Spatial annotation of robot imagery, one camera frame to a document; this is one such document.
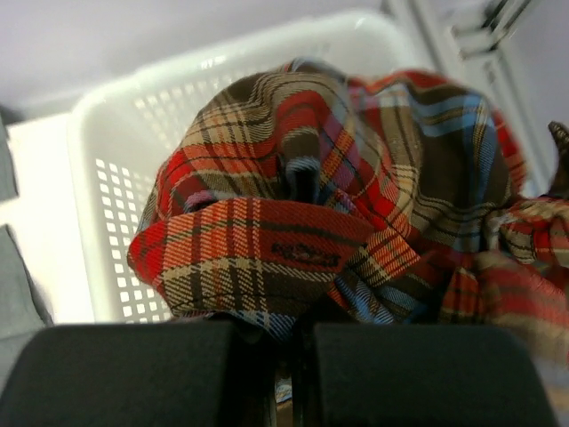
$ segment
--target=laundry basket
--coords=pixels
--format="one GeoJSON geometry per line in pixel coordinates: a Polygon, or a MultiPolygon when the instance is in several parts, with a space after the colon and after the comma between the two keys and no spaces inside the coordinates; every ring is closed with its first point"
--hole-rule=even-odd
{"type": "Polygon", "coordinates": [[[79,101],[68,122],[68,151],[96,321],[170,317],[160,295],[139,283],[126,263],[156,171],[216,93],[299,56],[367,76],[422,65],[410,40],[387,17],[352,11],[165,60],[79,101]]]}

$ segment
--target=plaid shirt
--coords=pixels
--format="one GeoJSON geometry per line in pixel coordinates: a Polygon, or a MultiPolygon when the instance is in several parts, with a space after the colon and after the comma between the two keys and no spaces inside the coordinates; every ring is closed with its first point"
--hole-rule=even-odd
{"type": "Polygon", "coordinates": [[[129,263],[173,315],[225,311],[282,341],[328,294],[362,322],[505,326],[566,363],[569,205],[522,198],[524,180],[480,94],[296,60],[198,114],[129,263]]]}

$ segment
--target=flannel shirt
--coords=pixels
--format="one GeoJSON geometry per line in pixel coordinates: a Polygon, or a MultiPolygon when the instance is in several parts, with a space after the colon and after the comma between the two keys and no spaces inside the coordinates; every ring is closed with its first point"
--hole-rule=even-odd
{"type": "Polygon", "coordinates": [[[173,315],[223,311],[280,341],[328,294],[361,322],[505,326],[566,364],[569,205],[521,197],[524,180],[480,94],[298,59],[201,110],[128,260],[173,315]]]}

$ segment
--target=white plastic basket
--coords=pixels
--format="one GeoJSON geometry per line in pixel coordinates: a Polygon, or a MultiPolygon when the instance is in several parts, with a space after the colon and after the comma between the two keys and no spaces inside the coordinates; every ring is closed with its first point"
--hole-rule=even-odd
{"type": "Polygon", "coordinates": [[[344,12],[145,67],[76,105],[68,147],[96,321],[170,317],[160,296],[134,277],[125,257],[156,170],[213,95],[240,77],[299,56],[367,76],[422,65],[410,40],[388,18],[344,12]]]}

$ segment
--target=black plastic part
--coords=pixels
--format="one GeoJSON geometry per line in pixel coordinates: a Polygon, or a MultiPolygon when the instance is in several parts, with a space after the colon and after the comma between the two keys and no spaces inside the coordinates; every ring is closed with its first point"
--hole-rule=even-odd
{"type": "Polygon", "coordinates": [[[6,384],[0,425],[263,425],[274,382],[256,341],[228,322],[47,329],[6,384]]]}
{"type": "Polygon", "coordinates": [[[319,325],[313,345],[320,417],[305,425],[557,425],[525,348],[497,328],[319,325]]]}

